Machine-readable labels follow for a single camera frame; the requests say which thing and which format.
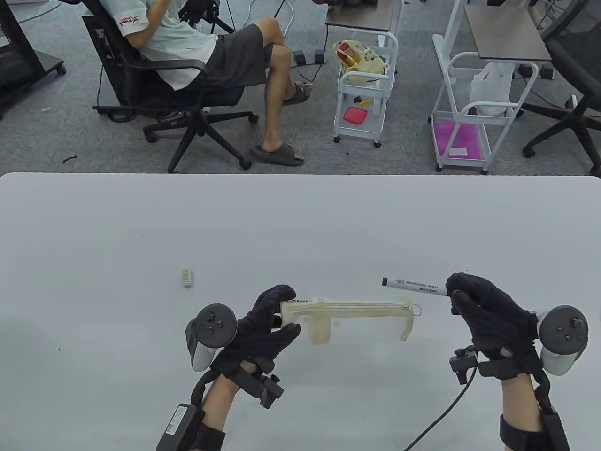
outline desk top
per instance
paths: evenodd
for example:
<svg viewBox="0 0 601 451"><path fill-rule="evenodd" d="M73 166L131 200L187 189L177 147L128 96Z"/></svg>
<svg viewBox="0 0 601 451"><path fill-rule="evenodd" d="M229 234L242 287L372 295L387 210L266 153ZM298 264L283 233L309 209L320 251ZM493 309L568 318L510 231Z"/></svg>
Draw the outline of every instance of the desk top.
<svg viewBox="0 0 601 451"><path fill-rule="evenodd" d="M377 5L336 6L328 11L326 25L389 31L395 1L379 0Z"/></svg>
<svg viewBox="0 0 601 451"><path fill-rule="evenodd" d="M526 8L465 5L465 14L480 58L551 60Z"/></svg>
<svg viewBox="0 0 601 451"><path fill-rule="evenodd" d="M154 449L198 380L184 330L208 303L241 316L278 283L299 299L398 302L382 277L469 271L524 308L587 315L588 348L551 396L573 449L596 449L600 195L592 177L7 174L1 447ZM352 342L311 346L302 323L275 362L282 398L264 410L239 394L224 450L410 443L460 391L448 359L470 335L447 299L407 295L423 314L406 342L342 321L332 338ZM499 382L477 377L428 446L496 449L500 412Z"/></svg>

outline gloved hand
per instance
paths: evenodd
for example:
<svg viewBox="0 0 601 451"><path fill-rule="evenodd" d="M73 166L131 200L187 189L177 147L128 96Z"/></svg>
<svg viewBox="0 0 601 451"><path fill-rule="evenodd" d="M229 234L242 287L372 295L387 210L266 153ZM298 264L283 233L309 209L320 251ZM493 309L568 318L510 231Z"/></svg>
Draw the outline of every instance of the gloved hand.
<svg viewBox="0 0 601 451"><path fill-rule="evenodd" d="M453 274L447 279L447 289L453 309L468 324L476 349L491 360L513 355L526 373L542 370L534 348L538 338L536 315L519 307L490 281L475 275Z"/></svg>
<svg viewBox="0 0 601 451"><path fill-rule="evenodd" d="M188 0L179 12L180 21L196 25L203 14L211 7L212 0Z"/></svg>
<svg viewBox="0 0 601 451"><path fill-rule="evenodd" d="M256 373L269 374L273 361L301 333L301 325L291 323L281 328L280 303L294 299L296 292L288 285L277 285L264 291L248 314L238 320L238 330L232 342L215 357L212 376L203 376L192 393L192 403L200 405L204 384L219 374L226 378L238 370L243 361L257 365Z"/></svg>

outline yellow bag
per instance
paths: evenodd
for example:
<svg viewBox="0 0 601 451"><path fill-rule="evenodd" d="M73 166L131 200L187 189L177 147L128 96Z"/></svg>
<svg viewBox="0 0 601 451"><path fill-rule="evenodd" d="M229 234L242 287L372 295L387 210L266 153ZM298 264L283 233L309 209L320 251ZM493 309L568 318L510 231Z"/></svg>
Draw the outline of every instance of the yellow bag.
<svg viewBox="0 0 601 451"><path fill-rule="evenodd" d="M359 41L336 42L334 44L334 54L344 73L367 72L378 75L385 73L384 60ZM350 76L345 79L345 82L352 85L361 85L375 80L377 79L365 76Z"/></svg>

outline plastic bag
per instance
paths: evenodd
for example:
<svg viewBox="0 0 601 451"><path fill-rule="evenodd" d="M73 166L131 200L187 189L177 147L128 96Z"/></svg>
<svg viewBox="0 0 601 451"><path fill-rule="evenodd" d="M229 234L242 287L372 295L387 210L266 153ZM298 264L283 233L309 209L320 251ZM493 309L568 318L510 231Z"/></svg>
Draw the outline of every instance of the plastic bag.
<svg viewBox="0 0 601 451"><path fill-rule="evenodd" d="M334 44L334 54L343 73L367 72L384 75L385 63L368 46L359 41L340 41ZM361 85L377 80L364 76L350 76L345 82L351 85Z"/></svg>
<svg viewBox="0 0 601 451"><path fill-rule="evenodd" d="M509 102L511 81L515 64L489 63L471 83L469 101L471 102ZM478 115L503 116L507 108L503 106L478 106Z"/></svg>

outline black office chair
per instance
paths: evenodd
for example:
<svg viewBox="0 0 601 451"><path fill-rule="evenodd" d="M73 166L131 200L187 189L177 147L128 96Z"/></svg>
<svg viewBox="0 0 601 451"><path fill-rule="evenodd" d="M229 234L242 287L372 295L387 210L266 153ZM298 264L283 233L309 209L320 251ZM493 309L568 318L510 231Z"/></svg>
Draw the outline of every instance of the black office chair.
<svg viewBox="0 0 601 451"><path fill-rule="evenodd" d="M583 98L568 112L524 103L523 109L559 122L532 139L523 148L523 155L526 158L533 157L534 146L563 130L571 129L593 162L590 174L601 177L601 158L588 132L588 129L601 131L601 121L585 115L589 108L601 112L601 2L573 0L542 37L554 67L580 91Z"/></svg>
<svg viewBox="0 0 601 451"><path fill-rule="evenodd" d="M243 87L225 91L198 91L186 88L174 91L159 77L157 70L198 69L202 72L205 69L204 63L198 60L147 60L123 37L113 18L98 0L61 1L69 4L83 3L92 13L93 17L84 16L84 22L115 95L121 103L122 111L127 111L130 115L151 117L181 113L176 119L162 120L144 127L144 136L150 143L158 140L157 131L186 129L167 172L175 171L194 137L205 134L236 157L243 170L250 169L252 162L238 152L211 124L241 117L247 117L250 123L256 124L258 115L252 111L203 113L206 106L236 106L244 92Z"/></svg>

